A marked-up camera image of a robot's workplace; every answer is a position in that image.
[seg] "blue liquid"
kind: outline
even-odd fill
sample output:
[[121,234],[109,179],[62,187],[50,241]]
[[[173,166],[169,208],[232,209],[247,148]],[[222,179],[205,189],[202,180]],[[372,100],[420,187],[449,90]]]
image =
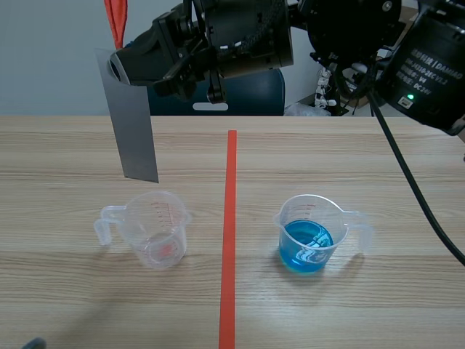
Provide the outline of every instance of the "blue liquid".
[[[290,236],[308,247],[333,246],[328,230],[322,225],[309,220],[296,220],[285,227]],[[311,273],[320,270],[328,262],[333,250],[304,250],[287,236],[281,238],[280,255],[288,267],[301,273]]]

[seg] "plastic measuring cup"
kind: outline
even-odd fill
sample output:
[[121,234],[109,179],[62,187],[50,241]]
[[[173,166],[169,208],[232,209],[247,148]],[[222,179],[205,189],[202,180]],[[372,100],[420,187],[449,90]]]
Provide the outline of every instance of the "plastic measuring cup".
[[115,224],[141,263],[149,268],[171,267],[186,252],[185,227],[192,218],[172,193],[145,193],[126,206],[103,208],[100,216],[94,223],[100,244],[111,244],[110,224]]
[[357,231],[362,252],[369,249],[373,228],[360,212],[342,210],[318,195],[298,195],[287,200],[274,217],[280,228],[280,256],[288,267],[300,272],[320,270],[337,246]]

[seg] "white plastic bag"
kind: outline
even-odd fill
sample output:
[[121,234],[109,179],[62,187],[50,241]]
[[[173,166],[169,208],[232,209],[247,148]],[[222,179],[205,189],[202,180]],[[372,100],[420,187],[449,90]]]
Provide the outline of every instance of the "white plastic bag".
[[284,116],[331,116],[331,113],[322,108],[294,103],[284,110]]

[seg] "measuring cup with blue liquid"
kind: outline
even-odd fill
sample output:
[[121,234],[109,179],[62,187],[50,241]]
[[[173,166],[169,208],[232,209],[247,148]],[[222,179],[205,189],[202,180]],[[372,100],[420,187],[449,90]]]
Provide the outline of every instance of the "measuring cup with blue liquid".
[[359,233],[359,247],[366,252],[373,228],[364,214],[344,211],[318,195],[298,195],[287,200],[274,217],[280,228],[279,250],[284,263],[303,273],[320,270],[351,232]]

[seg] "white wall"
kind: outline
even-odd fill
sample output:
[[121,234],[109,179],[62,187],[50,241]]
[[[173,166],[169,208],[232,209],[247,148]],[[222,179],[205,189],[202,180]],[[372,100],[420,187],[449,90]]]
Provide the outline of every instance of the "white wall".
[[[125,43],[181,0],[129,0]],[[286,103],[311,95],[319,65],[293,29]],[[106,115],[95,47],[113,48],[103,0],[0,0],[0,114]]]

